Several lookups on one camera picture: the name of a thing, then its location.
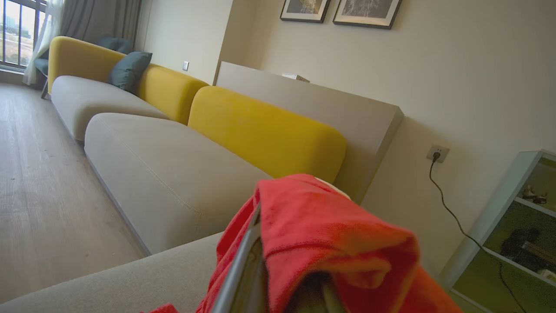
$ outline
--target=power cord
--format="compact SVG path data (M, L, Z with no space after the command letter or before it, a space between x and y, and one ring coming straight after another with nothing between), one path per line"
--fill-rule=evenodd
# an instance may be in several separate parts
M442 189L440 188L440 186L438 186L438 184L433 180L433 166L434 163L436 163L436 160L438 160L438 158L440 158L440 153L435 152L433 154L433 162L430 165L430 170L429 170L429 179L431 182L433 182L433 184L438 188L438 191L440 191L440 199L442 200L442 205L444 206L444 208L450 212L450 214L454 217L455 221L458 223L458 227L459 227L459 231L461 231L461 233L466 236L467 238L471 239L481 250L483 250L486 255L492 257L493 259L495 259L496 261L498 261L499 267L498 267L498 276L500 277L500 280L502 281L502 284L504 284L504 287L506 287L506 289L508 289L510 295L512 296L512 298L514 299L515 303L521 308L521 310L524 313L527 313L527 311L523 308L523 306L519 303L519 301L517 300L517 298L514 295L514 292L512 291L512 289L510 288L510 286L508 286L508 284L506 283L506 281L504 280L504 277L502 276L502 261L499 260L498 258L494 257L493 255L491 255L490 253L488 253L485 248L483 247L482 244L480 244L477 240L475 240L473 237L471 237L470 235L466 234L463 231L463 228L461 227L461 223L459 222L458 217L454 214L454 212L452 212L447 206L446 203L444 203L444 192L442 191Z

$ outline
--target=wall socket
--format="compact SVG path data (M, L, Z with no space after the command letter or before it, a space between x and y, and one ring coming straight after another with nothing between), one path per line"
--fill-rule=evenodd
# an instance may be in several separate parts
M435 152L440 153L440 158L438 158L436 161L438 163L442 163L442 162L444 162L444 159L448 155L448 152L450 152L450 149L446 148L445 146L433 145L430 148L429 152L426 154L426 158L429 159L429 160L434 159L433 154Z

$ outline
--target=curtain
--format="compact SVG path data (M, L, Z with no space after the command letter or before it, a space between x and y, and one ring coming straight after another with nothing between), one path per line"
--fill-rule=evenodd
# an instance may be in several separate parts
M29 65L23 74L23 82L27 85L34 84L37 79L37 68L34 66L35 59L48 50L50 42L60 32L64 0L47 0L46 3L46 17L38 34Z
M97 43L103 35L135 45L141 0L66 0L60 35Z

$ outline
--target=framed artwork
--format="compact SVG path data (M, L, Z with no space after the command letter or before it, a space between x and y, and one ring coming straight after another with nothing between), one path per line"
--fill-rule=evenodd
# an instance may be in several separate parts
M282 21L324 22L330 0L286 0L282 8Z
M340 0L334 24L391 29L401 0Z

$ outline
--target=floor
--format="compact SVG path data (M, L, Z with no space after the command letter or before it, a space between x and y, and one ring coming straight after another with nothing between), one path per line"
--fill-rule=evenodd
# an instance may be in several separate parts
M0 303L141 257L52 103L0 84Z

